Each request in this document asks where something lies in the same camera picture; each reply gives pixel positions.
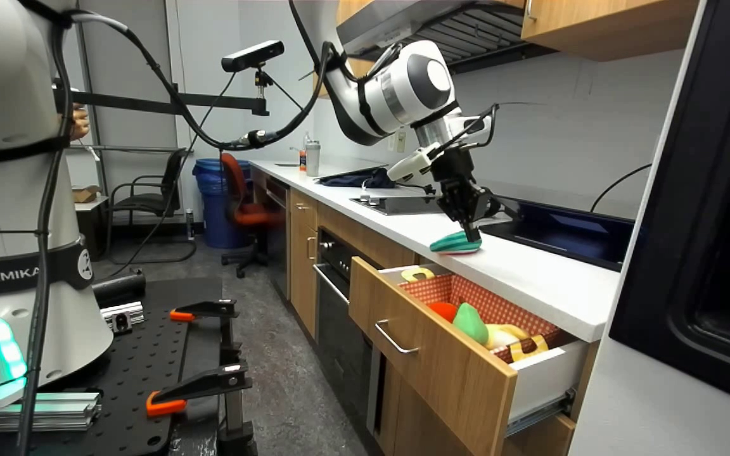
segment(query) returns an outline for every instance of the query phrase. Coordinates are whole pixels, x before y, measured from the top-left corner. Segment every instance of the oven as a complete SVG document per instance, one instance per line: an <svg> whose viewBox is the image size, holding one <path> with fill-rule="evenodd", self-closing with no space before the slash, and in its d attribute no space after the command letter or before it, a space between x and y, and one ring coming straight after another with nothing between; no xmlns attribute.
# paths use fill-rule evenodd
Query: oven
<svg viewBox="0 0 730 456"><path fill-rule="evenodd" d="M348 317L350 260L356 251L325 229L320 229L317 245L317 351L321 371L364 447L374 454L383 356Z"/></svg>

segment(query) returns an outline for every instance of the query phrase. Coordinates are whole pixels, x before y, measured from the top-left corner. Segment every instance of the open drawer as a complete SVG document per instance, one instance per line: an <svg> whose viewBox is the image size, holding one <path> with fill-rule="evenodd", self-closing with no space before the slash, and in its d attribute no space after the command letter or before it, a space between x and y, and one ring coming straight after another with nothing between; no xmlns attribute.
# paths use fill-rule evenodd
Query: open drawer
<svg viewBox="0 0 730 456"><path fill-rule="evenodd" d="M583 341L505 361L408 293L401 270L354 259L350 317L472 454L501 454L507 436L558 413Z"/></svg>

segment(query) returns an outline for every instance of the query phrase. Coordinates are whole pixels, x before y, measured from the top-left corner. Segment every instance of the camera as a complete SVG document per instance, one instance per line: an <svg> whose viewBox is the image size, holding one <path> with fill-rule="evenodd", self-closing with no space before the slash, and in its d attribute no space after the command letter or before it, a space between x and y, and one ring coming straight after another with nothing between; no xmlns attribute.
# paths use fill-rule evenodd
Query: camera
<svg viewBox="0 0 730 456"><path fill-rule="evenodd" d="M280 55L280 52L283 52L280 41L264 41L264 43L256 43L256 44L244 48L239 52L223 55L221 69L227 72L259 69L259 65L264 65L264 60Z"/></svg>

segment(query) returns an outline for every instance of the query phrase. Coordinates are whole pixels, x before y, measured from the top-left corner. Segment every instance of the office chair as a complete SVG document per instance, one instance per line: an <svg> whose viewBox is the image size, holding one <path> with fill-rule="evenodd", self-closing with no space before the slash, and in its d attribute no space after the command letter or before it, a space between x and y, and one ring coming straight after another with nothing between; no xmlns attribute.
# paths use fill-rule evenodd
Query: office chair
<svg viewBox="0 0 730 456"><path fill-rule="evenodd" d="M159 223L179 207L179 172L187 160L187 150L175 150L168 161L161 175L137 175L131 181L122 181L112 190L112 210L109 210L109 229L107 229L107 253L112 251L112 229L113 229L113 212L128 212L128 227L133 224L133 212L152 212L159 218ZM195 237L192 237L192 221L187 215L185 221L185 241L171 241L171 242L185 242L187 251L175 259L159 259L159 260L137 260L137 262L175 262L185 260L195 253Z"/></svg>
<svg viewBox="0 0 730 456"><path fill-rule="evenodd" d="M252 234L252 251L236 265L236 275L244 278L247 265L265 265L265 234L268 227L283 223L278 207L261 205L245 193L245 177L239 160L227 152L221 153L221 167L227 177L227 210L225 218L245 234Z"/></svg>

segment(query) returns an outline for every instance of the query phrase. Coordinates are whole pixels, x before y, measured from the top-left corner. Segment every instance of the range hood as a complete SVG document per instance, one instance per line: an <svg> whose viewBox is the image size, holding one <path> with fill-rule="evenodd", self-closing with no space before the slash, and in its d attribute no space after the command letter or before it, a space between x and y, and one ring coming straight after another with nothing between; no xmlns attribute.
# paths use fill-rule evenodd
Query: range hood
<svg viewBox="0 0 730 456"><path fill-rule="evenodd" d="M344 50L374 60L391 43L435 41L450 70L550 52L520 41L525 0L372 0L336 25Z"/></svg>

